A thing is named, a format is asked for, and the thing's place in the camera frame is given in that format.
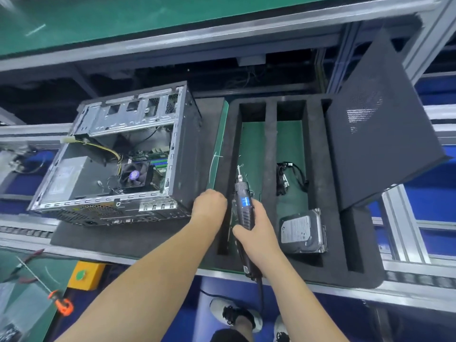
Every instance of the blue label on screwdriver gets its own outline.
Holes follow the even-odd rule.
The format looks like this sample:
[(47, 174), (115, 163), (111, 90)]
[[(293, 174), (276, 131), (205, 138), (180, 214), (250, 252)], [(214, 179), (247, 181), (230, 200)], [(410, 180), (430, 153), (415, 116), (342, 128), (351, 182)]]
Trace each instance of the blue label on screwdriver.
[(248, 207), (250, 206), (250, 199), (248, 197), (242, 198), (242, 206), (243, 207)]

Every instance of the pliers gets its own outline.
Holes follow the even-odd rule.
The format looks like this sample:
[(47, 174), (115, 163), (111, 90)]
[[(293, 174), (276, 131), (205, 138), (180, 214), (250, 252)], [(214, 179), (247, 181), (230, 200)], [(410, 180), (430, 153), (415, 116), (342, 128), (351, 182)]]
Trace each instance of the pliers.
[[(27, 264), (28, 262), (31, 261), (31, 259), (39, 256), (41, 253), (44, 252), (44, 248), (43, 249), (39, 249), (38, 251), (28, 255), (24, 260), (23, 262), (25, 264)], [(22, 269), (24, 267), (24, 265), (22, 263), (19, 263), (16, 265), (16, 267), (14, 268), (13, 271), (11, 271), (10, 275), (8, 276), (8, 278), (4, 281), (2, 281), (2, 283), (4, 282), (10, 282), (10, 281), (13, 281), (13, 280), (17, 280), (18, 283), (25, 283), (25, 284), (28, 284), (28, 283), (33, 283), (35, 282), (37, 279), (32, 277), (32, 278), (26, 278), (26, 277), (21, 277), (19, 276), (17, 273), (19, 272), (20, 269)]]

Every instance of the purple fan hub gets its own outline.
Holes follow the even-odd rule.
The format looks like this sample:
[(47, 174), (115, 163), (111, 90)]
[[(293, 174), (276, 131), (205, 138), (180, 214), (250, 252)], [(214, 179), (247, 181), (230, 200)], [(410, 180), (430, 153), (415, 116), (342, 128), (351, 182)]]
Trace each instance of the purple fan hub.
[(140, 172), (132, 171), (128, 177), (130, 178), (130, 180), (136, 180), (137, 178), (140, 177)]

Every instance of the shoe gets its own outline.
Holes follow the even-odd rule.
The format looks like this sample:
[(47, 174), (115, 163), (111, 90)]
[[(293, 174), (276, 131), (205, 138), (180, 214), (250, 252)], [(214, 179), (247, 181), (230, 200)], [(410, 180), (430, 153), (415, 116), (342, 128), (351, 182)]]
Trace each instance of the shoe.
[(246, 310), (245, 308), (239, 308), (232, 301), (224, 299), (213, 299), (209, 305), (209, 309), (211, 310), (214, 317), (216, 317), (219, 322), (222, 322), (225, 325), (232, 327), (239, 316), (244, 316), (252, 323), (254, 333), (259, 332), (263, 327), (263, 319), (259, 315), (259, 312), (255, 310)]
[(278, 316), (275, 320), (274, 342), (290, 342), (290, 338), (288, 337), (288, 331), (286, 330), (286, 326), (284, 324), (284, 321), (282, 320), (282, 316)]

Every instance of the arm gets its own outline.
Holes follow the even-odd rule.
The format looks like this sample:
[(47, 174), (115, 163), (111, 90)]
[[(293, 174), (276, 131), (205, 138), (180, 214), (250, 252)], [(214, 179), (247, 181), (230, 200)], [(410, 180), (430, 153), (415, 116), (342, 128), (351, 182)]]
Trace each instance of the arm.
[(200, 195), (190, 222), (112, 282), (58, 342), (160, 341), (220, 229), (226, 207), (221, 193), (207, 190)]
[(233, 233), (271, 283), (293, 342), (348, 342), (315, 295), (282, 253), (265, 208), (254, 200), (255, 227), (235, 226)]

